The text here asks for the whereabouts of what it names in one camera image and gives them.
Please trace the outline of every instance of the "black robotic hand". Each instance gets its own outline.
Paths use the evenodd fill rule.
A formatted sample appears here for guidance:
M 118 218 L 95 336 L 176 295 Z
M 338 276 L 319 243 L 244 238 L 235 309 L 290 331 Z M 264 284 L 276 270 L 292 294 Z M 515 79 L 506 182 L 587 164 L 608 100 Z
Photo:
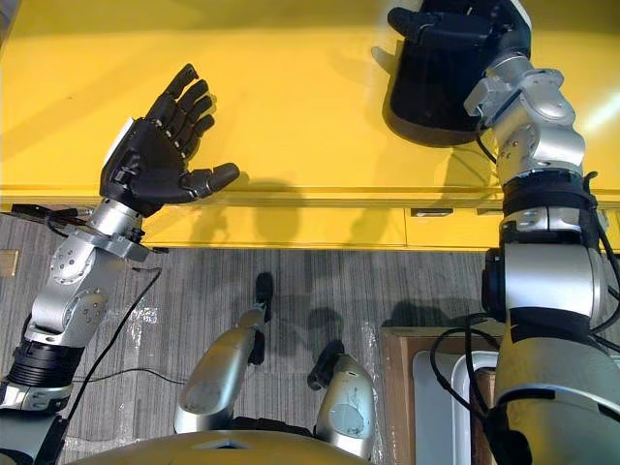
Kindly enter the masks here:
M 174 77 L 144 118 L 131 125 L 101 174 L 99 193 L 147 217 L 166 203 L 185 203 L 223 189 L 239 176 L 235 164 L 187 170 L 204 132 L 214 124 L 203 115 L 213 102 L 208 85 L 191 64 Z

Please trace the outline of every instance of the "drawer handle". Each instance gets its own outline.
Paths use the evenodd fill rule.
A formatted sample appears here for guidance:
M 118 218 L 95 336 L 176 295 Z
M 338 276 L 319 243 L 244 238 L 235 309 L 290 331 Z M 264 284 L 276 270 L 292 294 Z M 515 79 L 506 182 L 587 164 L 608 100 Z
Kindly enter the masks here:
M 412 208 L 411 216 L 417 218 L 448 216 L 454 213 L 454 208 Z

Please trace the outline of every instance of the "yellow tabletop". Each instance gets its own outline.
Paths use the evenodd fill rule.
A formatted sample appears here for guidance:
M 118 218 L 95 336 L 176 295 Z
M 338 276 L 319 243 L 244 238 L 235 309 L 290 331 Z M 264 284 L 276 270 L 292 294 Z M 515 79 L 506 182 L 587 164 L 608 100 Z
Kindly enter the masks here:
M 620 207 L 620 9 L 615 0 L 523 3 L 535 64 L 565 75 L 588 144 L 585 169 L 600 172 L 596 193 Z M 0 58 L 0 199 L 95 202 L 120 127 L 192 62 L 218 107 L 192 164 L 233 161 L 245 173 L 208 203 L 499 205 L 493 168 L 472 144 L 423 147 L 385 124 L 395 4 L 22 0 Z

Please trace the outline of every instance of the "plastic sheet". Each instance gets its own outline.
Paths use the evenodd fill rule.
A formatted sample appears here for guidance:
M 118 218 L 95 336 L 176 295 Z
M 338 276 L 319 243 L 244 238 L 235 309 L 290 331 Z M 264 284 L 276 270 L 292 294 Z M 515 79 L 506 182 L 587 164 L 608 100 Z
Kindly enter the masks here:
M 125 339 L 124 347 L 115 348 L 115 350 L 122 351 L 123 364 L 120 369 L 139 366 L 142 329 L 144 325 L 155 325 L 158 323 L 158 308 L 146 306 L 146 299 L 147 297 L 143 298 L 139 302 L 127 322 L 125 329 L 127 337 Z M 110 309 L 107 317 L 108 326 L 115 327 L 118 325 L 119 318 L 121 318 L 121 315 L 124 315 L 127 310 L 128 308 L 124 308 L 122 311 L 114 311 L 113 309 Z M 135 393 L 137 381 L 137 373 L 128 373 L 127 375 L 124 375 L 122 380 L 122 388 L 115 393 L 116 398 L 113 399 L 113 405 L 114 409 L 117 410 L 117 415 L 115 416 L 115 421 L 111 426 L 112 438 L 98 440 L 83 437 L 72 437 L 68 434 L 65 442 L 65 448 L 63 450 L 63 462 L 90 456 L 110 449 L 128 446 L 140 440 L 134 431 L 136 413 Z
M 379 353 L 378 329 L 369 322 L 363 322 L 361 326 L 363 353 L 359 355 L 359 361 L 370 375 L 373 384 L 375 404 L 375 444 L 372 449 L 372 461 L 377 465 L 387 465 L 388 458 L 385 454 L 383 431 L 385 431 L 383 415 L 381 376 L 381 358 Z

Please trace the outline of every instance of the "cardboard box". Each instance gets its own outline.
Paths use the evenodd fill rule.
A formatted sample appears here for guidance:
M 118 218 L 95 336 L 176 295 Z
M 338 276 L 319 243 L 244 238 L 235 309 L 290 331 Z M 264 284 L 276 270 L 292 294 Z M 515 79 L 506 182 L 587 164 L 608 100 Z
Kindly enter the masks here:
M 504 325 L 487 322 L 476 328 L 501 339 Z M 437 336 L 445 327 L 383 327 L 381 331 L 382 363 L 384 368 L 384 397 L 387 420 L 387 456 L 390 463 L 413 464 L 416 460 L 416 417 L 414 406 L 413 358 L 418 352 L 430 350 Z M 478 336 L 472 339 L 474 350 L 489 350 L 488 345 Z M 441 352 L 445 354 L 464 354 L 464 338 L 455 334 L 442 343 Z M 493 387 L 489 386 L 489 373 L 480 373 L 480 381 L 487 386 L 480 386 L 482 392 L 489 395 Z M 490 450 L 486 439 L 477 432 L 473 450 L 477 465 L 490 463 Z

